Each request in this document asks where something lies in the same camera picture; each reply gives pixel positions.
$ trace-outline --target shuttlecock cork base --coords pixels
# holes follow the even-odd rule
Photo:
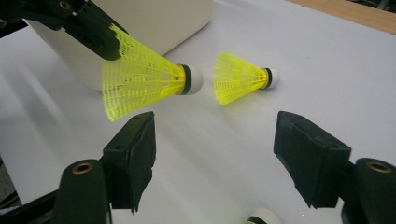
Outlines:
[[[176,95],[193,95],[197,93],[203,86],[204,79],[200,70],[191,65],[179,64],[183,68],[186,77],[182,92]]]
[[[278,81],[275,69],[257,67],[229,52],[222,52],[216,60],[214,89],[221,105],[258,89],[271,89]]]
[[[196,68],[169,62],[116,25],[110,29],[120,41],[120,58],[103,63],[102,92],[111,121],[170,95],[192,95],[201,89],[203,78]]]

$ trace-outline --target white container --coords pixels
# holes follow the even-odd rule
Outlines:
[[[163,55],[204,27],[212,15],[212,0],[93,0],[129,35]],[[28,21],[81,79],[102,89],[102,58],[64,30],[52,31]]]

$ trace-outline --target wooden surface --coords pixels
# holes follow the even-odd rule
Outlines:
[[[345,20],[396,34],[396,14],[345,0],[289,0]]]

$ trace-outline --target yellow shuttlecock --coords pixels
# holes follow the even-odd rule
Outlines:
[[[229,52],[222,52],[216,60],[214,89],[221,105],[258,89],[273,88],[278,80],[276,70],[257,67]]]
[[[102,91],[111,121],[172,94],[191,95],[201,89],[202,74],[194,67],[169,62],[116,25],[110,29],[120,41],[120,58],[103,64]]]

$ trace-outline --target white surface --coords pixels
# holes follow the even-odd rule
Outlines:
[[[205,26],[212,0],[93,0],[131,36],[165,54]],[[29,21],[42,38],[92,89],[102,89],[102,59],[72,36]]]
[[[297,113],[368,157],[396,164],[396,36],[286,1],[215,1],[205,29],[167,58],[194,64],[204,86],[115,123],[84,84],[27,28],[0,39],[0,153],[24,203],[58,187],[74,161],[99,159],[128,118],[156,114],[157,160],[139,212],[114,223],[241,224],[259,207],[283,223],[342,223],[309,209],[273,153],[276,114]],[[276,88],[227,106],[213,92],[224,50],[282,75]]]

